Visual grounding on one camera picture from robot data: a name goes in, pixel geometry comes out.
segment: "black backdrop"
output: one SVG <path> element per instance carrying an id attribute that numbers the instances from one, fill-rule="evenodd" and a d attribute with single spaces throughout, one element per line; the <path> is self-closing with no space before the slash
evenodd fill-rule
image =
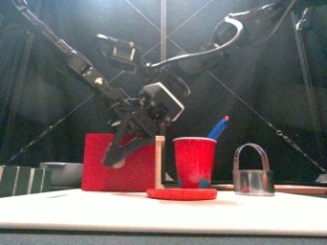
<path id="1" fill-rule="evenodd" d="M 107 65 L 95 42 L 97 33 L 132 41 L 140 46 L 144 58 L 159 62 L 181 52 L 197 52 L 231 12 L 247 11 L 269 1 L 31 0 L 28 3 L 48 27 L 88 57 L 111 85 L 123 87 L 135 96 L 144 80 L 139 74 L 121 73 Z M 43 37 L 27 32 L 11 1 L 1 1 L 0 14 L 0 153 L 1 164 L 7 164 L 93 91 L 68 71 L 61 56 Z M 165 50 L 160 45 L 163 16 Z M 289 16 L 267 42 L 257 40 L 237 56 L 201 74 L 191 85 L 191 96 L 181 99 L 185 111 L 167 129 L 165 167 L 172 177 L 172 139 L 205 136 L 217 120 L 228 115 L 229 127 L 217 144 L 215 180 L 231 180 L 232 155 L 244 143 L 264 148 L 277 182 L 316 179 L 322 171 L 287 145 L 249 107 L 327 168 L 326 24 L 326 6 L 320 6 L 314 9 L 311 27 L 304 31 L 309 89 L 303 80 Z M 40 162 L 83 162 L 85 134 L 112 132 L 101 124 L 104 119 L 103 103 L 92 98 L 9 164 L 36 167 Z M 251 149 L 244 150 L 241 165 L 243 168 L 259 165 Z"/>

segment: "red plastic cup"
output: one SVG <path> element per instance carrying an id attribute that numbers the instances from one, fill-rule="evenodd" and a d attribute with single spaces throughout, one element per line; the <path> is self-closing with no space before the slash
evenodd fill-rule
<path id="1" fill-rule="evenodd" d="M 173 143 L 179 187 L 209 188 L 217 142 L 209 138 L 183 137 Z"/>

